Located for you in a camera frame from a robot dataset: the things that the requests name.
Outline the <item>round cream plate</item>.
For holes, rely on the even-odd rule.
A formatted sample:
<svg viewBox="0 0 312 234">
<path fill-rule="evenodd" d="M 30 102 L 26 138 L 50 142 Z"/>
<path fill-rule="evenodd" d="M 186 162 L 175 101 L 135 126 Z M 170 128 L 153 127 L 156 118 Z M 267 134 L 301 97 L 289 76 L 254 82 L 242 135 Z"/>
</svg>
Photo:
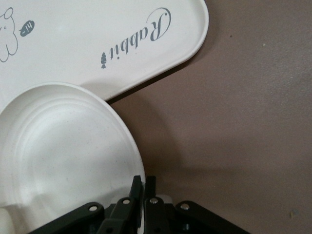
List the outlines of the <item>round cream plate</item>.
<svg viewBox="0 0 312 234">
<path fill-rule="evenodd" d="M 104 207 L 145 178 L 137 145 L 105 101 L 38 85 L 0 112 L 0 234 L 27 234 L 88 202 Z"/>
</svg>

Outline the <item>brown table cover mat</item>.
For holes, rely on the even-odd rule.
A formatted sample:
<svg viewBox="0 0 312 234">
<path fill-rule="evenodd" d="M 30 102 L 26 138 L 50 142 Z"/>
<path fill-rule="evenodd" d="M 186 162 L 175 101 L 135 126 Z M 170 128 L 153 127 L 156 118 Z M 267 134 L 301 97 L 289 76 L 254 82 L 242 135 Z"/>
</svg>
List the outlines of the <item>brown table cover mat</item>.
<svg viewBox="0 0 312 234">
<path fill-rule="evenodd" d="M 252 234 L 312 234 L 312 0 L 205 0 L 186 63 L 109 101 L 157 192 Z"/>
</svg>

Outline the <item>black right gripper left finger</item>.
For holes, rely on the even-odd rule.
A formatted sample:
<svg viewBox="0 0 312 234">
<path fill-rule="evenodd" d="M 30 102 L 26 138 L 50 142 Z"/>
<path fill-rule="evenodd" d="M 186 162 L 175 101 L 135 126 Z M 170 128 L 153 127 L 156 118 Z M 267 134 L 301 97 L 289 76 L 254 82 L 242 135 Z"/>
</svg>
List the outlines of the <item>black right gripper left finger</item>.
<svg viewBox="0 0 312 234">
<path fill-rule="evenodd" d="M 140 226 L 141 176 L 133 178 L 128 196 L 104 208 L 86 203 L 28 234 L 134 234 Z"/>
</svg>

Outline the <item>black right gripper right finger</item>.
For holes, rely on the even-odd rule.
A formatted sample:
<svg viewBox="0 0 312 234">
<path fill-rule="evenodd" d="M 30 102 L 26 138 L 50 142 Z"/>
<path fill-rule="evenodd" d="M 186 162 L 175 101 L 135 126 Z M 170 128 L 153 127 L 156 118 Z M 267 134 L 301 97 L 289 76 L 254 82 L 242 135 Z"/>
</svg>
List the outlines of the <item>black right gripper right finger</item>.
<svg viewBox="0 0 312 234">
<path fill-rule="evenodd" d="M 176 205 L 156 195 L 156 177 L 146 177 L 144 234 L 251 234 L 195 202 Z"/>
</svg>

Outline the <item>cream rabbit print tray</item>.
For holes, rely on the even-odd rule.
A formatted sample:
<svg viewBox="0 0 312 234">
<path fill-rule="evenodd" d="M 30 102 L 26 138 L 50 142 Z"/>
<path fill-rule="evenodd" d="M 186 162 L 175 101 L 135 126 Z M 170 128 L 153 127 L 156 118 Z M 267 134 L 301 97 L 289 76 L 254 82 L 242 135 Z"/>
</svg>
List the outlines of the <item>cream rabbit print tray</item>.
<svg viewBox="0 0 312 234">
<path fill-rule="evenodd" d="M 52 81 L 111 99 L 190 59 L 208 25 L 204 0 L 0 0 L 0 109 Z"/>
</svg>

